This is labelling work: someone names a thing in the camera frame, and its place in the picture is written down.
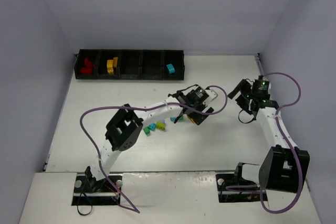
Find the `orange lego plate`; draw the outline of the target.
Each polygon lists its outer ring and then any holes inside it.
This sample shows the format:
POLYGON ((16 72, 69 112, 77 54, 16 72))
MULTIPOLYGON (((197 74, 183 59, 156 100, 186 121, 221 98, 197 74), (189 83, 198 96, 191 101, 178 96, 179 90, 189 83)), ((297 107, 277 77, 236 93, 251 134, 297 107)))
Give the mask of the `orange lego plate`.
POLYGON ((190 117, 189 115, 187 116, 187 118, 188 118, 193 124, 195 124, 195 125, 197 124, 194 118, 190 117))

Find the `teal flower lego block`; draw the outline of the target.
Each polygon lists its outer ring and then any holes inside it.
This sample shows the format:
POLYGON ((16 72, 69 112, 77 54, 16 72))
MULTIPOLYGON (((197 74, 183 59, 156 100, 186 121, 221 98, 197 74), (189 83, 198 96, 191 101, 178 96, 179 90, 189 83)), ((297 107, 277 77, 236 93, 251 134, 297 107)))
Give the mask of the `teal flower lego block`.
POLYGON ((167 69, 168 74, 174 74, 175 73, 175 68, 171 63, 166 65, 166 69, 167 69))

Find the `lilac and lime lego stack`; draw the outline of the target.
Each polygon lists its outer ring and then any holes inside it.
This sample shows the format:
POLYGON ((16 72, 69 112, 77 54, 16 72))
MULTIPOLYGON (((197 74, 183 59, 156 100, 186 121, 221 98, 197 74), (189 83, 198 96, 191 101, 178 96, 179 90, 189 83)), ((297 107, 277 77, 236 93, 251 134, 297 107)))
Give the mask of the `lilac and lime lego stack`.
POLYGON ((159 129, 161 131, 166 130, 166 124, 164 122, 159 121, 159 122, 156 123, 155 126, 156 126, 157 129, 159 129))

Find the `teal small lego brick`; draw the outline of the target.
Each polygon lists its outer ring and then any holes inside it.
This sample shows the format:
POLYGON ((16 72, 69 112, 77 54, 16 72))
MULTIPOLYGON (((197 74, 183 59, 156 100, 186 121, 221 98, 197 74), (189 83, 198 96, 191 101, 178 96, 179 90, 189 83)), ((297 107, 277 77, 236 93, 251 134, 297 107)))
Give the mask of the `teal small lego brick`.
POLYGON ((148 128, 149 128, 151 131, 154 131, 154 130, 156 129, 156 124, 155 124, 155 123, 149 124, 149 125, 148 125, 148 128))

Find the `green small lego brick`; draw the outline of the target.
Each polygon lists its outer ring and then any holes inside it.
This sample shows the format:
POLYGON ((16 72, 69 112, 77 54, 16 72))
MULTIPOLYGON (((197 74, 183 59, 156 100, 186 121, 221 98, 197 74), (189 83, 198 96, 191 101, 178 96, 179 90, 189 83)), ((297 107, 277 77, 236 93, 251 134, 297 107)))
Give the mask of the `green small lego brick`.
POLYGON ((145 133, 147 136, 151 134, 151 131, 150 131, 150 129, 149 129, 148 127, 144 127, 144 128, 143 128, 143 131, 144 131, 144 133, 145 133))

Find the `small orange lego brick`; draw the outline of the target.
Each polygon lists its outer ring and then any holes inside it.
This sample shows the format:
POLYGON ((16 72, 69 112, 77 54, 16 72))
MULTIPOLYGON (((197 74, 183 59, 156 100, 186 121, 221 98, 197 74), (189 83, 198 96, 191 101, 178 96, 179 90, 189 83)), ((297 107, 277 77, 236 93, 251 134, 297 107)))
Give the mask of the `small orange lego brick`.
POLYGON ((113 58, 113 67, 116 68, 118 65, 118 57, 113 58))

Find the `yellow long lego brick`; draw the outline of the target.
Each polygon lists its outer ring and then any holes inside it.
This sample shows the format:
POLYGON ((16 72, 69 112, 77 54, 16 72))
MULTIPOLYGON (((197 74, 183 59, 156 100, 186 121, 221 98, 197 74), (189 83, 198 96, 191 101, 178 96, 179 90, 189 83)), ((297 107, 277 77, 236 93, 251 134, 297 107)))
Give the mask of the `yellow long lego brick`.
POLYGON ((114 74, 113 59, 107 60, 107 73, 111 75, 114 74))

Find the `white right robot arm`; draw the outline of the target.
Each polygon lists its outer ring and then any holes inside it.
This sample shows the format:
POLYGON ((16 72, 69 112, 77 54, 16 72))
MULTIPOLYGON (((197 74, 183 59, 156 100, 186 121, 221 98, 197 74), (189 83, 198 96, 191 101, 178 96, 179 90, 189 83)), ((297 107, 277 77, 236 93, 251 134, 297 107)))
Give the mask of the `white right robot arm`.
POLYGON ((243 79, 229 93, 237 105, 253 116, 262 127, 270 146, 266 158, 260 166, 258 180, 261 189, 296 193, 299 189, 299 171, 294 158, 298 156, 302 178, 306 178, 310 156, 291 139, 280 116, 279 105, 270 99, 269 81, 258 79, 250 83, 243 79))

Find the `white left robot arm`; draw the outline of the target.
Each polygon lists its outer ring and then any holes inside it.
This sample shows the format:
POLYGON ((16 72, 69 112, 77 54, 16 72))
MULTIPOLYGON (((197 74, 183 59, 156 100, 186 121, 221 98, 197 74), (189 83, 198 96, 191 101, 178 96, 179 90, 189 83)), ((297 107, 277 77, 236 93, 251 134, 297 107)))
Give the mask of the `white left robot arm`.
POLYGON ((85 175, 91 183, 105 179, 120 153, 133 147, 141 131, 150 124, 175 117, 176 123, 182 116, 200 125, 214 112, 210 103, 218 97, 211 88, 197 87, 189 93, 178 91, 165 100, 139 109, 129 104, 118 108, 106 125, 105 143, 96 161, 88 166, 85 175))

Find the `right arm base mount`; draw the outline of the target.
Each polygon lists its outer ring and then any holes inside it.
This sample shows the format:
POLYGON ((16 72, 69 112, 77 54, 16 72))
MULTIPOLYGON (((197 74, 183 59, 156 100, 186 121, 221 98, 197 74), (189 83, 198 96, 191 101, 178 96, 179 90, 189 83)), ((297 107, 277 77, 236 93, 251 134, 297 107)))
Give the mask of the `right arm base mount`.
POLYGON ((221 204, 260 201, 260 188, 234 172, 216 173, 218 201, 221 204))

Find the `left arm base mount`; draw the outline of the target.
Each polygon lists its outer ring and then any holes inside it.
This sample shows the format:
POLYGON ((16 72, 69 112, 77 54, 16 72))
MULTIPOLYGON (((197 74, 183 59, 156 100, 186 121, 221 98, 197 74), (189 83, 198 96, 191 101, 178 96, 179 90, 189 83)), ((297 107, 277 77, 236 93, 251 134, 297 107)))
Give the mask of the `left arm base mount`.
POLYGON ((77 174, 72 195, 72 206, 116 206, 120 196, 111 184, 103 179, 92 189, 84 174, 77 174))

